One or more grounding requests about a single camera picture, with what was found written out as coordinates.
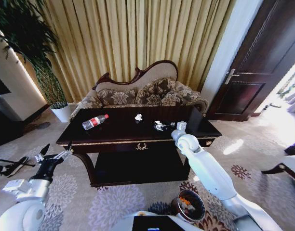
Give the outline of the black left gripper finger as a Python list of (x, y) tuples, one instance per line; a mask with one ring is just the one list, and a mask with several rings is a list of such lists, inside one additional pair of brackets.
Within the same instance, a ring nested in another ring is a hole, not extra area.
[(66, 149), (64, 151), (62, 151), (61, 153), (59, 154), (56, 154), (54, 157), (53, 157), (53, 160), (58, 160), (58, 159), (67, 159), (70, 155), (72, 155), (73, 153), (73, 149), (72, 149), (72, 141), (70, 141), (68, 143), (68, 145), (66, 146)]
[(44, 157), (46, 153), (48, 152), (49, 147), (50, 147), (50, 144), (47, 144), (45, 147), (41, 149), (41, 151), (38, 154), (35, 155), (35, 159), (37, 162), (41, 162), (44, 160)]

